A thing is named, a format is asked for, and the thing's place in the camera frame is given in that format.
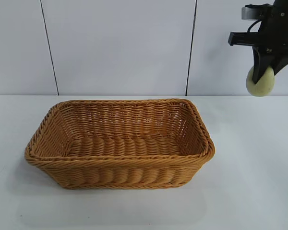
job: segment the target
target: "tile grout line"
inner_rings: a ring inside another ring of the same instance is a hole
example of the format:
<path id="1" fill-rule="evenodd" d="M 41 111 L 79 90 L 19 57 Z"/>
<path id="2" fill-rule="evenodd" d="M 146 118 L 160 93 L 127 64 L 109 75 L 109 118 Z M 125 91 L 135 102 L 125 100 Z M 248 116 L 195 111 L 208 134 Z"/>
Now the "tile grout line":
<path id="1" fill-rule="evenodd" d="M 192 58 L 192 48 L 193 48 L 193 38 L 194 38 L 194 29 L 195 29 L 196 10 L 197 10 L 197 0 L 195 0 L 195 7 L 194 7 L 194 18 L 193 18 L 193 27 L 192 27 L 192 36 L 191 36 L 191 46 L 190 46 L 190 55 L 189 55 L 189 65 L 188 65 L 188 76 L 187 76 L 185 96 L 188 96 L 188 85 L 189 85 L 190 66 L 191 66 L 191 58 Z"/>
<path id="2" fill-rule="evenodd" d="M 55 81 L 55 83 L 56 83 L 57 94 L 58 94 L 58 96 L 59 96 L 60 94 L 59 94 L 58 82 L 57 82 L 56 72 L 55 72 L 55 70 L 54 70 L 54 65 L 53 65 L 53 58 L 52 58 L 52 53 L 51 53 L 51 49 L 50 49 L 50 42 L 49 42 L 49 36 L 48 36 L 48 31 L 47 31 L 47 26 L 46 26 L 46 20 L 45 20 L 45 15 L 44 15 L 43 3 L 42 3 L 42 0 L 39 0 L 39 2 L 40 2 L 40 8 L 41 8 L 41 10 L 42 10 L 42 15 L 43 15 L 43 21 L 44 21 L 44 26 L 45 26 L 45 32 L 46 32 L 46 38 L 47 38 L 48 49 L 49 49 L 49 54 L 50 54 L 50 60 L 51 60 L 51 64 L 52 64 L 54 81 Z"/>

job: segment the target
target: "woven basket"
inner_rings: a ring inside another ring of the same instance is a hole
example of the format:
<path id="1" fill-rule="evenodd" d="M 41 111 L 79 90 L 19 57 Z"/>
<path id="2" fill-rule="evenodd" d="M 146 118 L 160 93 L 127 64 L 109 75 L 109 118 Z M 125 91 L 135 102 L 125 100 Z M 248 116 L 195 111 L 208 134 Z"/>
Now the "woven basket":
<path id="1" fill-rule="evenodd" d="M 64 188 L 171 188 L 214 152 L 188 100 L 80 100 L 49 110 L 25 158 Z"/>

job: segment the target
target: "white table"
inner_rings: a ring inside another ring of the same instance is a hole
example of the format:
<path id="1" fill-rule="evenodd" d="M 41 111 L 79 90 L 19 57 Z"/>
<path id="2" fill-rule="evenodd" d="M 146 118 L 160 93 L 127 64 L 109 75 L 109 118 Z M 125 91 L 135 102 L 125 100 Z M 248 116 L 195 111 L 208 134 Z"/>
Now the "white table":
<path id="1" fill-rule="evenodd" d="M 187 97 L 216 154 L 180 188 L 66 190 L 25 162 L 55 103 L 140 98 L 0 96 L 0 230 L 288 230 L 288 97 Z"/>

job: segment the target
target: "basket rim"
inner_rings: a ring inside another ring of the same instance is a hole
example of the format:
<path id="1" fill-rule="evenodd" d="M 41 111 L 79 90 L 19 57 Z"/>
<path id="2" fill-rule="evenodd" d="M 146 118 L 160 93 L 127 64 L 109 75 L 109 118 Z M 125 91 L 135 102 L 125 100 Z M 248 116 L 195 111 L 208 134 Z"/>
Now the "basket rim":
<path id="1" fill-rule="evenodd" d="M 192 113 L 192 117 L 194 118 L 195 125 L 200 131 L 200 139 L 203 143 L 204 150 L 200 154 L 196 155 L 186 155 L 186 156 L 179 156 L 179 155 L 145 155 L 145 156 L 81 156 L 81 157 L 40 157 L 35 154 L 36 146 L 38 145 L 39 140 L 42 138 L 44 133 L 44 127 L 47 125 L 47 121 L 51 120 L 51 118 L 56 114 L 57 111 L 59 111 L 63 106 L 69 105 L 69 104 L 79 104 L 79 103 L 89 103 L 89 104 L 147 104 L 147 103 L 161 103 L 161 104 L 168 104 L 168 103 L 185 103 L 187 105 L 187 108 L 189 109 L 190 113 Z M 142 160 L 141 165 L 143 164 L 143 160 L 148 160 L 146 166 L 153 166 L 154 164 L 151 163 L 153 160 L 161 160 L 167 162 L 166 165 L 173 164 L 173 165 L 194 165 L 195 163 L 200 163 L 200 161 L 207 162 L 210 160 L 215 152 L 214 144 L 208 134 L 208 131 L 196 109 L 194 104 L 188 100 L 188 99 L 179 99 L 179 98 L 173 98 L 173 99 L 144 99 L 144 100 L 69 100 L 60 102 L 53 107 L 49 109 L 49 112 L 44 117 L 44 120 L 41 122 L 38 130 L 35 132 L 33 137 L 30 139 L 30 142 L 28 143 L 26 149 L 25 149 L 25 158 L 28 162 L 31 164 L 42 164 L 45 167 L 50 164 L 58 164 L 60 162 L 70 163 L 70 166 L 72 166 L 72 163 L 74 163 L 74 166 L 78 164 L 78 162 L 82 163 L 88 163 L 90 165 L 100 165 L 104 164 L 106 165 L 121 165 L 123 166 L 123 162 L 128 161 L 128 164 L 135 164 L 137 165 L 136 161 Z"/>

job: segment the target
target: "yellow ball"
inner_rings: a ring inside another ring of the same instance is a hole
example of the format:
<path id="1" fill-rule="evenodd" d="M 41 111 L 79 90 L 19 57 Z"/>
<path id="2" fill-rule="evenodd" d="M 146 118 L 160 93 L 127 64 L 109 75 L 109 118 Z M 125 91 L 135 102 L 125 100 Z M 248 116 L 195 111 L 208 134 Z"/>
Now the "yellow ball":
<path id="1" fill-rule="evenodd" d="M 252 81 L 253 73 L 254 66 L 250 69 L 246 78 L 246 89 L 248 90 L 248 92 L 256 97 L 263 97 L 268 95 L 272 91 L 275 82 L 275 75 L 272 67 L 269 66 L 266 69 L 257 84 L 254 84 L 254 82 Z"/>

